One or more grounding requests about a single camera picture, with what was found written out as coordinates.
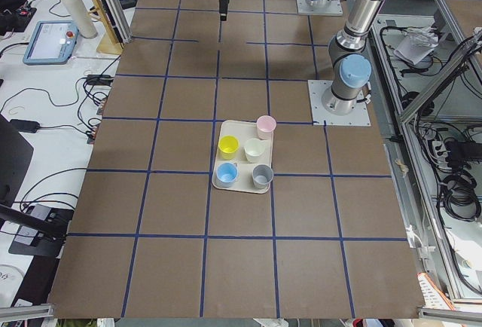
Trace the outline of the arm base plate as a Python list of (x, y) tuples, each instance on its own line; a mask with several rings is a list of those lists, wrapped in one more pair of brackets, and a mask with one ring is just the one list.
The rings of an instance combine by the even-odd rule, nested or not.
[(311, 115), (314, 125), (369, 127), (371, 120), (368, 104), (371, 101), (371, 86), (366, 83), (357, 98), (341, 100), (332, 93), (331, 80), (308, 80)]
[(322, 15), (329, 17), (341, 17), (343, 8), (341, 0), (327, 0), (326, 3), (309, 3), (307, 0), (296, 0), (297, 13), (301, 15)]

